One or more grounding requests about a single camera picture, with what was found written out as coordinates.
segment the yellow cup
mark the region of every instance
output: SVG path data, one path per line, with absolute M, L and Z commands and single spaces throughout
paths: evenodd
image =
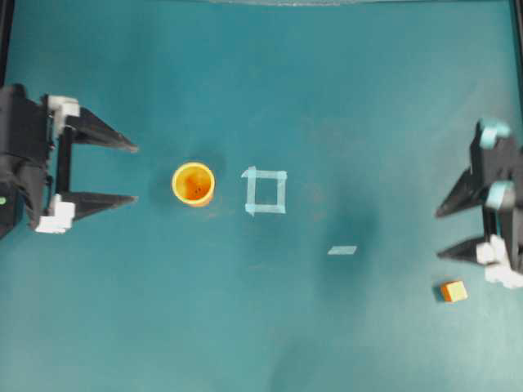
M 202 163 L 181 165 L 172 176 L 172 192 L 191 207 L 207 206 L 214 195 L 214 175 Z

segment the orange cube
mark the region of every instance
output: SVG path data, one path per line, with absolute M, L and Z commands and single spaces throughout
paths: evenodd
M 444 283 L 440 289 L 443 298 L 445 298 L 447 302 L 462 301 L 468 298 L 467 290 L 461 280 Z

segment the light blue tape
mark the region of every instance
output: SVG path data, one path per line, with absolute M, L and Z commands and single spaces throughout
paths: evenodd
M 252 216 L 257 212 L 272 214 L 284 214 L 285 211 L 285 181 L 287 180 L 286 171 L 267 171 L 257 170 L 255 166 L 249 167 L 242 174 L 242 178 L 247 178 L 247 202 L 245 211 Z M 277 203 L 276 204 L 256 204 L 256 180 L 269 179 L 277 180 Z
M 331 247 L 329 253 L 330 256 L 339 256 L 339 255 L 354 255 L 358 247 L 348 246 L 348 247 Z

